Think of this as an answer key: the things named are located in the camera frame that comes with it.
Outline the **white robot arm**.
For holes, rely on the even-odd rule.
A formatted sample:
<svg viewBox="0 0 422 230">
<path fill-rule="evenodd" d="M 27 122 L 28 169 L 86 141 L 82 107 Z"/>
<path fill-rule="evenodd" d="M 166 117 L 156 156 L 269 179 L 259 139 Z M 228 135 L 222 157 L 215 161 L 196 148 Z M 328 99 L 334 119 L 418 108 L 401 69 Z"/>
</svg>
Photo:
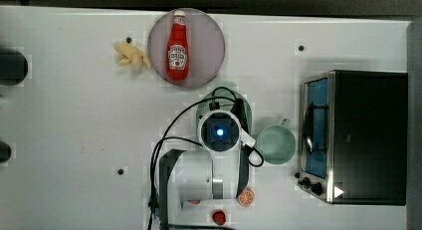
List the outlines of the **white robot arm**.
<svg viewBox="0 0 422 230">
<path fill-rule="evenodd" d="M 246 112 L 233 108 L 206 113 L 197 123 L 198 150 L 171 149 L 159 159 L 160 230 L 233 230 L 182 210 L 189 200 L 236 199 L 249 183 L 249 168 L 264 157 L 249 134 Z"/>
</svg>

